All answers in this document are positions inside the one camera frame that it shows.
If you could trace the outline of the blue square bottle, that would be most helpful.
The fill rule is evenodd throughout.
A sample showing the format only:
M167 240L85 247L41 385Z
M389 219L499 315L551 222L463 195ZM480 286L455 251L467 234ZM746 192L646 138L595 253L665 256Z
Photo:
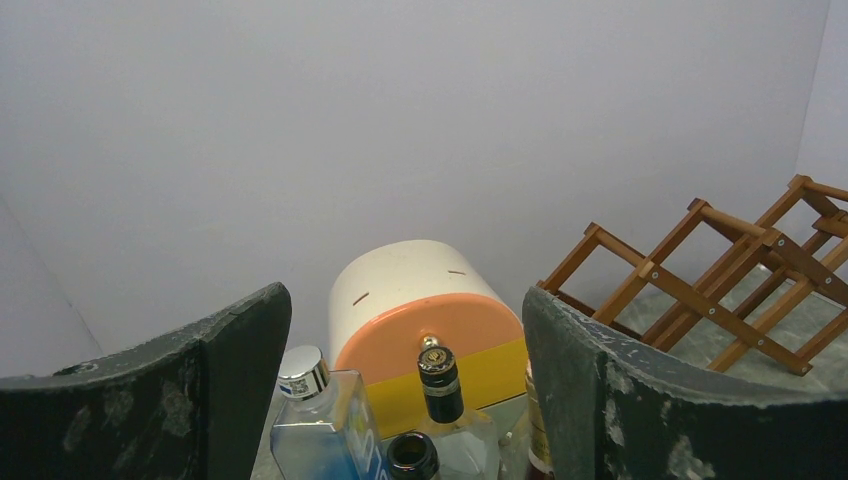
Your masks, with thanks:
M277 376L282 407L270 432L285 479L388 479L362 375L332 371L311 345L287 350Z

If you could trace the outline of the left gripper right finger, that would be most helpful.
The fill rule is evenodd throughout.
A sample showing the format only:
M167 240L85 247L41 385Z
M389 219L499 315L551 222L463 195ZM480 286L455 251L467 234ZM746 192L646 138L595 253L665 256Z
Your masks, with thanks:
M559 479L843 479L847 396L704 370L538 287L525 340Z

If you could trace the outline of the dark bottle black neck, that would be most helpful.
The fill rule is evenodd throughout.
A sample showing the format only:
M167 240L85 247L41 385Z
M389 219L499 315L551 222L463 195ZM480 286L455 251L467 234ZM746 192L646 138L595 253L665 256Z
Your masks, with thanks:
M431 439L419 431L396 436L386 450L387 466L392 479L438 480L440 462Z

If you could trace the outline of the clear square bottle black cap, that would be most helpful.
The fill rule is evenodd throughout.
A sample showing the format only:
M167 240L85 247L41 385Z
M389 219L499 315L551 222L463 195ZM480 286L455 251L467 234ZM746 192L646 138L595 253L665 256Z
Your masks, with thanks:
M501 457L493 419L463 400L458 365L445 346L417 360L427 415L418 430L434 444L444 479L496 479Z

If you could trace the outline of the brown bottle gold foil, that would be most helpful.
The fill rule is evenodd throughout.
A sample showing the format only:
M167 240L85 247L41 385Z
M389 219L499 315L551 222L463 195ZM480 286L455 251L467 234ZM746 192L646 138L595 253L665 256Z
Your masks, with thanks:
M525 370L525 386L528 401L528 466L525 478L530 480L551 480L555 478L550 447L536 391L532 366L527 362Z

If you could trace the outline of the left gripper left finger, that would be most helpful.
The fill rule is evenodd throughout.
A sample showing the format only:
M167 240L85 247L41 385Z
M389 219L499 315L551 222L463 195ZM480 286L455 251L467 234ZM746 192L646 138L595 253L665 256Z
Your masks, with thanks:
M292 318L278 282L135 347L1 382L5 479L247 479Z

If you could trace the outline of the clear round glass bottle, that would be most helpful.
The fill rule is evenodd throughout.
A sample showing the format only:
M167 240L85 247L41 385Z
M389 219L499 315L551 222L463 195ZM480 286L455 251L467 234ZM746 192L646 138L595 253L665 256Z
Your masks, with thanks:
M499 440L501 466L499 479L519 480L525 478L529 463L530 421L529 414L524 411L513 426Z

